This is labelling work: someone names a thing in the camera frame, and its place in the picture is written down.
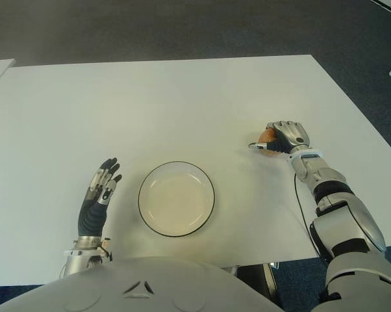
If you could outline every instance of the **white table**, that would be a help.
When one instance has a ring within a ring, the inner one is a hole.
[[[227,267],[315,257],[285,157],[247,148],[275,120],[303,123],[391,245],[391,148],[310,55],[9,69],[0,80],[0,285],[58,277],[89,180],[113,156],[124,176],[104,232],[115,259]],[[176,160],[209,175],[216,203],[199,231],[169,238],[144,224],[137,200],[147,173]],[[309,223],[315,203],[301,183],[299,196]]]

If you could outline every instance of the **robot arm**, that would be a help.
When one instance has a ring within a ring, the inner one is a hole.
[[[112,260],[107,252],[108,239],[102,240],[101,236],[110,197],[115,191],[116,183],[122,178],[117,175],[112,179],[120,167],[117,161],[116,158],[105,161],[90,182],[79,214],[79,237],[74,241],[73,249],[64,252],[68,258],[62,276]]]
[[[391,311],[391,264],[384,257],[385,239],[366,206],[321,152],[309,147],[300,123],[269,123],[266,131],[271,142],[249,146],[288,153],[317,205],[310,234],[329,267],[322,304],[313,311]]]

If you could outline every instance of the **robot forearm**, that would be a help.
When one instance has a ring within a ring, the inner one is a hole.
[[[366,206],[317,153],[297,151],[291,165],[316,201],[318,217],[310,233],[322,257],[330,261],[347,252],[385,252],[385,239]]]

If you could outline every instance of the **brown egg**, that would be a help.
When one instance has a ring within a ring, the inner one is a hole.
[[[263,133],[259,137],[259,143],[268,143],[276,140],[275,130],[272,128],[268,128],[263,131]],[[274,156],[280,154],[278,151],[268,151],[266,149],[262,149],[261,152],[266,154],[267,156]]]

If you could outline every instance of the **black glove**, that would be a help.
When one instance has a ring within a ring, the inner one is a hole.
[[[110,197],[115,191],[116,183],[122,178],[121,175],[117,175],[111,179],[120,167],[116,164],[117,161],[116,158],[108,159],[93,176],[79,214],[79,236],[102,236]]]

